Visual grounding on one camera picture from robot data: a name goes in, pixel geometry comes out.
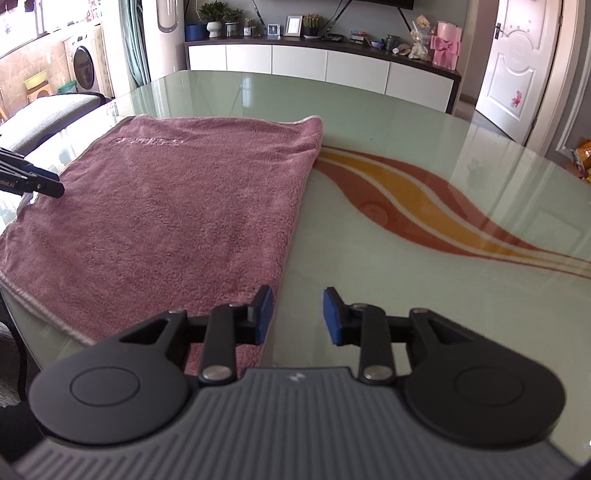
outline cabinet drawer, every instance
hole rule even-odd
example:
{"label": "cabinet drawer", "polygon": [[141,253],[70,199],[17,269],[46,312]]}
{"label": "cabinet drawer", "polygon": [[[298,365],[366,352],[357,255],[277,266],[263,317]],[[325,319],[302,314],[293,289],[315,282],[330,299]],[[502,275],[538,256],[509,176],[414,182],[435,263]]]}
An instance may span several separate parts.
{"label": "cabinet drawer", "polygon": [[270,45],[226,45],[229,72],[271,73]]}
{"label": "cabinet drawer", "polygon": [[225,45],[194,45],[189,47],[189,69],[222,70],[226,67]]}
{"label": "cabinet drawer", "polygon": [[326,81],[384,93],[389,62],[352,53],[329,51]]}
{"label": "cabinet drawer", "polygon": [[273,75],[324,80],[328,51],[273,45]]}
{"label": "cabinet drawer", "polygon": [[452,88],[452,79],[407,65],[392,63],[386,95],[445,112]]}

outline orange swirl pattern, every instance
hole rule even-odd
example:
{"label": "orange swirl pattern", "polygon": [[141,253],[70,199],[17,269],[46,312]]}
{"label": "orange swirl pattern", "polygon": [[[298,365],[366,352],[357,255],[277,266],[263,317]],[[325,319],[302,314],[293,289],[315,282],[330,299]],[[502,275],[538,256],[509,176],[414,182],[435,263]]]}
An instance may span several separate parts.
{"label": "orange swirl pattern", "polygon": [[591,263],[531,245],[490,220],[458,189],[420,167],[324,147],[314,168],[365,216],[441,252],[497,260],[591,280]]}

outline picture frame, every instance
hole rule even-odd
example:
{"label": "picture frame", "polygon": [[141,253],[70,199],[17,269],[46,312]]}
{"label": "picture frame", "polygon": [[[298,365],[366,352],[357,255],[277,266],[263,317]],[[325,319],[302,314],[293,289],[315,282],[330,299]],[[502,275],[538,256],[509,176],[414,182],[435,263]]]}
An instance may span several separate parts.
{"label": "picture frame", "polygon": [[285,19],[285,28],[283,29],[283,35],[285,37],[301,36],[301,26],[303,22],[303,15],[288,15]]}
{"label": "picture frame", "polygon": [[281,25],[270,23],[267,25],[267,37],[279,38],[281,36]]}

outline glass tabletop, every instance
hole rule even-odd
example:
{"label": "glass tabletop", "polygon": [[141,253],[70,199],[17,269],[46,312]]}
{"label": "glass tabletop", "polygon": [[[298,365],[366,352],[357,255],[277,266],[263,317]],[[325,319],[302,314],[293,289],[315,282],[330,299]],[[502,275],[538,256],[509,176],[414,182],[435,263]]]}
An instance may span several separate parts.
{"label": "glass tabletop", "polygon": [[[557,165],[476,125],[403,100],[313,80],[179,72],[73,123],[28,156],[60,171],[126,116],[324,121],[263,362],[348,365],[322,291],[407,315],[427,307],[552,369],[567,403],[552,439],[591,453],[591,189]],[[0,194],[4,223],[18,198]],[[42,366],[81,348],[7,304]],[[394,346],[400,373],[410,371]]]}

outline white tower fan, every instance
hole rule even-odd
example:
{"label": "white tower fan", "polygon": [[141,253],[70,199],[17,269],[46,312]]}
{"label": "white tower fan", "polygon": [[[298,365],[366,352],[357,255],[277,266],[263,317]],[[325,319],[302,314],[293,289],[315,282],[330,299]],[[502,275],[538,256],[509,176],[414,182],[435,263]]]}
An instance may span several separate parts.
{"label": "white tower fan", "polygon": [[144,0],[142,6],[150,79],[186,70],[183,0]]}

